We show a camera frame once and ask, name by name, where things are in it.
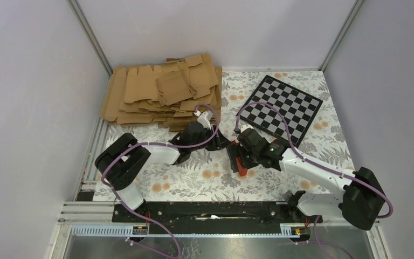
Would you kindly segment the red paper box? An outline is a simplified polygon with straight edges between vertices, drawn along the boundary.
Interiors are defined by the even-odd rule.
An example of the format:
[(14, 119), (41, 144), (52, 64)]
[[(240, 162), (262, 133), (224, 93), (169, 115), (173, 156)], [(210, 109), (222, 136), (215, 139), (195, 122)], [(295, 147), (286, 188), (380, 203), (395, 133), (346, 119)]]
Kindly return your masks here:
[(239, 176), (246, 176), (250, 160), (247, 158), (247, 150), (236, 141), (232, 141), (227, 148), (230, 167), (234, 173)]

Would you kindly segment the stack of brown cardboard blanks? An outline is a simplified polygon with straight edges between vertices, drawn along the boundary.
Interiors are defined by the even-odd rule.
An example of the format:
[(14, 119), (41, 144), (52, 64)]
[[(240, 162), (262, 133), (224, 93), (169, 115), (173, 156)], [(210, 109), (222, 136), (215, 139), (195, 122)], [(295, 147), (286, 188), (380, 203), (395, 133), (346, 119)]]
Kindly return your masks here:
[(171, 132), (196, 120), (195, 110), (222, 106), (222, 67), (208, 53), (168, 58), (160, 65), (118, 65), (113, 70), (100, 118), (122, 127), (158, 124)]

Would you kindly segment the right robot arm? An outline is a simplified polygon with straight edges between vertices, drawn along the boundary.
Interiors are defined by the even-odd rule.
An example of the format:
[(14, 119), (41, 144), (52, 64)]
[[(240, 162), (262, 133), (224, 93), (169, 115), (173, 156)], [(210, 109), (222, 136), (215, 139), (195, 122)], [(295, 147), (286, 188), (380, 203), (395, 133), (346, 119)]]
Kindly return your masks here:
[(357, 171), (339, 169), (310, 158), (285, 142), (268, 142), (252, 127), (242, 130), (226, 150), (231, 169), (239, 175), (261, 165), (301, 176), (329, 191), (327, 194), (306, 191), (289, 194), (287, 214), (294, 222), (301, 222), (307, 216), (342, 217), (358, 229), (370, 230), (384, 205), (388, 205), (392, 213), (390, 200), (378, 179), (365, 167)]

